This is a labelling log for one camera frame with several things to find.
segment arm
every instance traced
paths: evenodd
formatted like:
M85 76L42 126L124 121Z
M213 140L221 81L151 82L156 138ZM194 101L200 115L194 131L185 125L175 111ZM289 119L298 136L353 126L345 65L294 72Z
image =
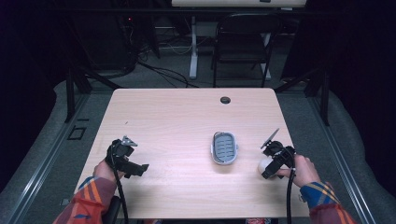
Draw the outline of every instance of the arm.
M343 208L329 183L322 183L311 160L295 155L296 172L293 183L300 187L308 202L312 223L356 223ZM280 169L277 175L289 177L290 169Z
M102 223L102 214L107 211L116 188L113 171L101 161L53 223Z

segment black wall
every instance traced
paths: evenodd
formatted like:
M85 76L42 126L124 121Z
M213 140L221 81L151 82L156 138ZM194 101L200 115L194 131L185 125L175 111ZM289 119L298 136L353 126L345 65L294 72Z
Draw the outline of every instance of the black wall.
M56 94L51 80L9 17L0 13L0 190L3 190L46 123Z
M311 4L321 2L310 0ZM354 1L347 7L351 6L359 12L359 18L349 17L353 19L353 25L346 28L349 35L338 36L338 42L346 40L346 43L336 50L335 60L328 69L330 88L356 123L366 161L377 181L396 197L393 185L396 175L392 174L396 159L396 23L393 19L396 6L390 1L366 0ZM298 77L318 67L327 53L332 52L335 34L347 24L347 18L303 20L283 77Z

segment sleeve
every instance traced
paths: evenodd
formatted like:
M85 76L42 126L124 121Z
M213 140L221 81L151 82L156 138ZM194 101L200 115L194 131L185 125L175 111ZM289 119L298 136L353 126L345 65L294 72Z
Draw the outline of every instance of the sleeve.
M102 223L102 214L107 211L116 188L115 183L105 178L88 177L53 223Z
M300 189L308 202L312 223L357 223L343 208L330 184L313 182Z

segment wooden table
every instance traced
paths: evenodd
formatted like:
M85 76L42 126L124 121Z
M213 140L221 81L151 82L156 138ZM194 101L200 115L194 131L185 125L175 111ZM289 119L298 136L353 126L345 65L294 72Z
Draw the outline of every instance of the wooden table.
M223 96L231 102L223 104ZM126 134L138 144L130 161L149 164L143 176L121 180L130 218L285 217L288 179L264 179L257 169L260 146L276 128L274 140L291 146L271 89L116 90L78 183ZM215 132L234 135L233 164L213 162ZM307 217L299 194L293 186L292 215Z

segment table leg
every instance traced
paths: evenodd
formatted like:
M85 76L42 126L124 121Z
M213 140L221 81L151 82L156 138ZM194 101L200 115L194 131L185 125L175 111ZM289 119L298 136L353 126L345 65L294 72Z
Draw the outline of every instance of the table leg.
M262 34L262 39L264 41L264 46L266 46L268 44L268 42L270 41L270 35L269 34ZM262 72L263 73L265 71L265 66L266 65L267 65L266 63L261 63L260 64L260 67L262 68ZM269 68L268 68L268 71L267 71L267 75L265 76L265 80L266 81L271 80L271 74L270 74L270 69Z
M191 17L191 64L190 64L190 78L197 78L197 65L198 65L198 49L197 49L197 34L195 17Z

